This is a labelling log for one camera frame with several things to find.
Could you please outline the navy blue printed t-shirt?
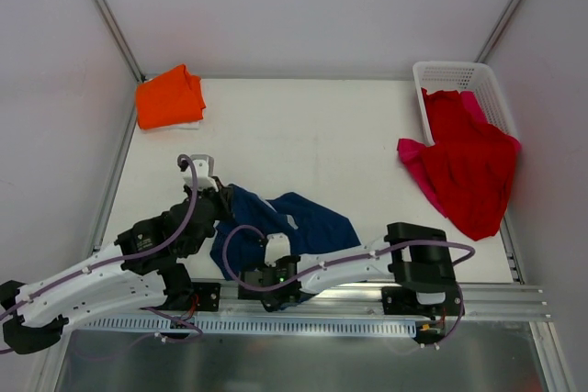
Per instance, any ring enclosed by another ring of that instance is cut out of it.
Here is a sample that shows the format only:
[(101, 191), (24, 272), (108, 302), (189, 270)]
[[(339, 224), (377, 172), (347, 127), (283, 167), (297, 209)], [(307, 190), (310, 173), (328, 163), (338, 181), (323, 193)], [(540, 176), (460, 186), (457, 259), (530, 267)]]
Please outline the navy blue printed t-shirt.
[(336, 252), (360, 244), (348, 218), (297, 193), (266, 200), (238, 185), (231, 184), (230, 189), (232, 218), (217, 224), (209, 253), (227, 280), (231, 277), (223, 263), (222, 248), (228, 235), (240, 225), (249, 225), (258, 232), (240, 230), (232, 237), (227, 259), (236, 274), (264, 261), (261, 237), (270, 234), (285, 234), (293, 254)]

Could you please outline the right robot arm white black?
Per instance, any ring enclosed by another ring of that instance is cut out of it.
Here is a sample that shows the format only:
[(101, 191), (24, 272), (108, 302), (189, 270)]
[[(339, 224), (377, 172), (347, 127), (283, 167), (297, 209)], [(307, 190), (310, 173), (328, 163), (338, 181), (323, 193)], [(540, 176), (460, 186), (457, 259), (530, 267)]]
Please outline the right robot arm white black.
[(383, 296), (386, 311), (431, 319), (456, 316), (458, 283), (446, 240), (443, 230), (396, 222), (368, 244), (323, 254), (291, 253), (244, 270), (238, 298), (257, 300), (274, 312), (336, 286), (382, 279), (400, 286)]

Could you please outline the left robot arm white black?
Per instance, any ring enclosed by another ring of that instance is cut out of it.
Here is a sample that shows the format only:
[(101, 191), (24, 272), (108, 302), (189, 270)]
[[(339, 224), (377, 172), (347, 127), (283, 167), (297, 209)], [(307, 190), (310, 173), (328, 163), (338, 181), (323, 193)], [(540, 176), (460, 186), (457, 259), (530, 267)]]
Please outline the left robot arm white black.
[(85, 324), (127, 310), (190, 308), (194, 287), (183, 261), (213, 237), (217, 222), (231, 218), (232, 197), (229, 187), (190, 193), (55, 276), (3, 283), (6, 352), (43, 351)]

